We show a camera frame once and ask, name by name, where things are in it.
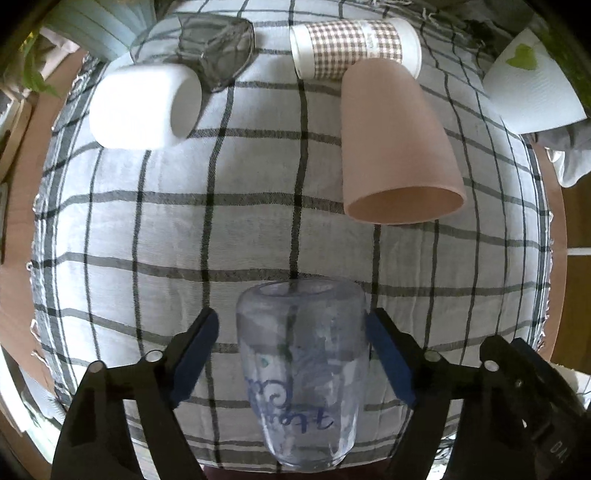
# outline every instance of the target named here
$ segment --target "checkered tablecloth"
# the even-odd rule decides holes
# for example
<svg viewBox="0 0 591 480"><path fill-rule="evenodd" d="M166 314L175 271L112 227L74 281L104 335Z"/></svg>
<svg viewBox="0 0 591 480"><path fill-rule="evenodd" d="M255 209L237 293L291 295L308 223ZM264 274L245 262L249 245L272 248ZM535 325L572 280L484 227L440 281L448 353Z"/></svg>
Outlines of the checkered tablecloth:
<svg viewBox="0 0 591 480"><path fill-rule="evenodd" d="M464 34L420 11L335 0L180 8L250 19L258 54L231 87L206 99L190 138L161 151L106 150L95 141L87 110L105 68L83 67L54 127L34 206L34 301L64 403L90 362L136 362L211 306L218 343L177 418L201 462L275 471L247 401L235 304L254 284L299 275L357 281L371 306L452 362L479 364L479 345L495 332L536 343L550 270L544 186L532 152L482 91L490 59ZM467 202L440 221L373 226L343 213L340 84L297 79L288 28L392 15L420 33L418 81L449 135ZM128 411L145 453L137 412ZM345 465L388 456L406 418L374 358Z"/></svg>

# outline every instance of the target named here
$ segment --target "screw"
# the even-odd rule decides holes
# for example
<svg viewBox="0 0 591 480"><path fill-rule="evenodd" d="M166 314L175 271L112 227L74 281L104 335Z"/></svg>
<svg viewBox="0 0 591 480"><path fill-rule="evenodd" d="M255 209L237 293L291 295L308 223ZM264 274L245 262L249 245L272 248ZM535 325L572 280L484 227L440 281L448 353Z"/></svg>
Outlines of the screw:
<svg viewBox="0 0 591 480"><path fill-rule="evenodd" d="M499 369L499 364L493 360L487 360L484 362L484 368L486 368L489 372L496 372Z"/></svg>
<svg viewBox="0 0 591 480"><path fill-rule="evenodd" d="M164 354L160 350L152 350L151 352L146 353L144 357L147 362L153 363L160 360Z"/></svg>

